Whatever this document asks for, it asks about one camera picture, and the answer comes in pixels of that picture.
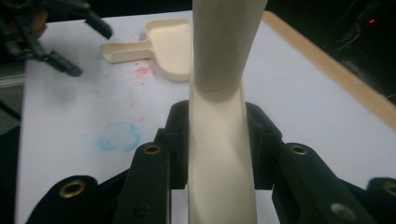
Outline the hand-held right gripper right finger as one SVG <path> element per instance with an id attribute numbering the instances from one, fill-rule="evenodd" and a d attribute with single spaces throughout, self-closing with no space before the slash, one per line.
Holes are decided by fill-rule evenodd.
<path id="1" fill-rule="evenodd" d="M 246 103 L 246 108 L 255 189 L 270 190 L 273 156 L 282 144 L 282 133 L 260 107 Z"/>

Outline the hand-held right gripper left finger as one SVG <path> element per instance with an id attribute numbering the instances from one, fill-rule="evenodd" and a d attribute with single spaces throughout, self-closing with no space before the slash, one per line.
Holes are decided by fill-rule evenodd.
<path id="1" fill-rule="evenodd" d="M 160 141 L 170 154 L 170 188 L 184 189 L 189 165 L 189 101 L 171 106 Z"/>

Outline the cream brush with red tip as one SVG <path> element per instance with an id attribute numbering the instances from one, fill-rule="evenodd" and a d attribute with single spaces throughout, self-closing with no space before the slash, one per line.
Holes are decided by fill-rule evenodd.
<path id="1" fill-rule="evenodd" d="M 257 224 L 242 75 L 268 0 L 193 0 L 189 224 Z"/>

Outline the cream plastic dustpan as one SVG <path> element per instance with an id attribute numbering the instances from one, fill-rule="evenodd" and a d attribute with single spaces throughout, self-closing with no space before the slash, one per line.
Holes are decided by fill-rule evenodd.
<path id="1" fill-rule="evenodd" d="M 109 43 L 100 47 L 109 63 L 152 59 L 163 75 L 175 82 L 191 76 L 191 24 L 187 19 L 161 19 L 145 24 L 146 39 L 130 43 Z"/>

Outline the wooden table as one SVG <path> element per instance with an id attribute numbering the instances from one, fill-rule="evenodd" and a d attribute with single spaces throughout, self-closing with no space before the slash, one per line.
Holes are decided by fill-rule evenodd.
<path id="1" fill-rule="evenodd" d="M 382 119 L 390 128 L 396 131 L 396 105 L 389 102 L 375 89 L 349 72 L 343 65 L 297 32 L 275 13 L 264 11 L 262 21 L 345 91 L 350 93 L 362 105 L 373 112 L 378 118 Z"/>

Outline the aluminium floor rail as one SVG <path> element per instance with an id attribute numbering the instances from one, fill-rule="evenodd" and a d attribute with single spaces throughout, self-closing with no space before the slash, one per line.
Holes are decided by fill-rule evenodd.
<path id="1" fill-rule="evenodd" d="M 0 89 L 23 85 L 24 80 L 24 74 L 0 73 Z"/>

